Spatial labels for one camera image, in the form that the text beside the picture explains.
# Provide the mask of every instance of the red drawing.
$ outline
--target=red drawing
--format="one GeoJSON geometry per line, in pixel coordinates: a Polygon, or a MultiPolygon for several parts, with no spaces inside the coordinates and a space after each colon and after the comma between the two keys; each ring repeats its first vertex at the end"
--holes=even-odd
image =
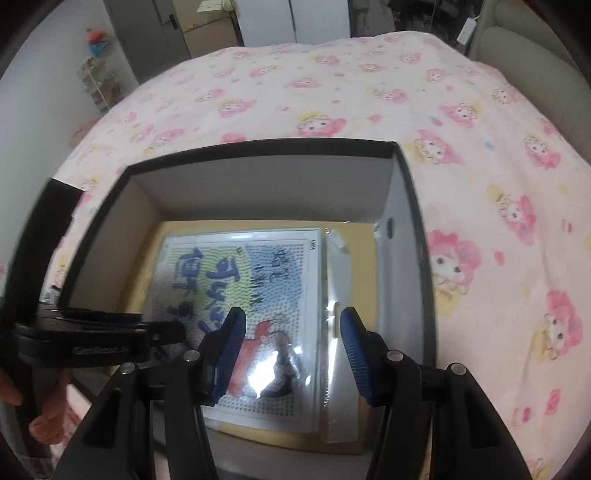
{"type": "Polygon", "coordinates": [[[242,396],[242,390],[246,386],[246,383],[248,383],[248,368],[251,366],[258,348],[269,342],[269,328],[271,328],[271,325],[271,320],[264,320],[255,326],[255,337],[245,338],[242,342],[242,347],[236,360],[236,366],[234,367],[228,386],[228,393],[231,396],[242,396]]]}

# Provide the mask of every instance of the finger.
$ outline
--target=finger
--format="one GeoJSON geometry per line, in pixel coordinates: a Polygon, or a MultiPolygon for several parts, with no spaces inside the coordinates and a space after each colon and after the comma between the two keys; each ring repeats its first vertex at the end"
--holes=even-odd
{"type": "Polygon", "coordinates": [[[47,445],[57,445],[58,443],[61,443],[61,441],[64,439],[64,430],[62,429],[62,431],[60,433],[58,433],[57,435],[51,437],[50,439],[48,439],[46,442],[47,445]]]}
{"type": "Polygon", "coordinates": [[[10,405],[20,405],[22,403],[21,392],[2,369],[0,369],[0,400],[4,400],[10,405]]]}
{"type": "Polygon", "coordinates": [[[69,383],[69,377],[62,372],[57,379],[57,384],[53,390],[49,392],[43,406],[41,407],[41,416],[52,419],[57,415],[61,415],[66,411],[67,398],[66,387],[69,383]]]}
{"type": "Polygon", "coordinates": [[[48,439],[54,437],[63,430],[64,417],[58,415],[52,419],[37,417],[29,425],[29,432],[32,437],[39,442],[45,443],[48,439]]]}
{"type": "Polygon", "coordinates": [[[64,438],[64,429],[60,429],[55,435],[46,435],[44,437],[36,439],[38,442],[45,445],[56,445],[60,443],[64,438]]]}

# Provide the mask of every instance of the wall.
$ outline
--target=wall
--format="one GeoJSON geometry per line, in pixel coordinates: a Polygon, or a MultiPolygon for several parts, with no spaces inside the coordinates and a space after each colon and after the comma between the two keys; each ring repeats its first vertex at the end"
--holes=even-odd
{"type": "MultiPolygon", "coordinates": [[[[76,70],[90,55],[87,28],[112,32],[103,0],[65,0],[23,44],[0,79],[0,294],[20,231],[47,178],[71,152],[68,141],[99,112],[76,70]]],[[[105,57],[125,93],[137,81],[114,43],[105,57]]]]}

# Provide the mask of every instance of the white door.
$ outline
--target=white door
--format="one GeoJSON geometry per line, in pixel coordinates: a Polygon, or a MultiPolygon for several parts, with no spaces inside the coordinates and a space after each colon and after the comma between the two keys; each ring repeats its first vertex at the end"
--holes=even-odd
{"type": "Polygon", "coordinates": [[[296,43],[289,0],[234,0],[234,4],[245,47],[296,43]]]}
{"type": "Polygon", "coordinates": [[[317,45],[351,36],[347,0],[291,0],[298,43],[317,45]]]}

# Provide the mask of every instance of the cartoon print blanket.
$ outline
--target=cartoon print blanket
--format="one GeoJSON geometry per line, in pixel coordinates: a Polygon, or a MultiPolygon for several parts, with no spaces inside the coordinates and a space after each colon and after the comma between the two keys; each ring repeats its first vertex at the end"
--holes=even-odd
{"type": "Polygon", "coordinates": [[[56,178],[85,189],[48,284],[122,169],[282,137],[396,141],[423,211],[439,365],[468,366],[537,479],[591,419],[591,167],[495,69],[414,32],[229,48],[142,85],[56,178]]]}

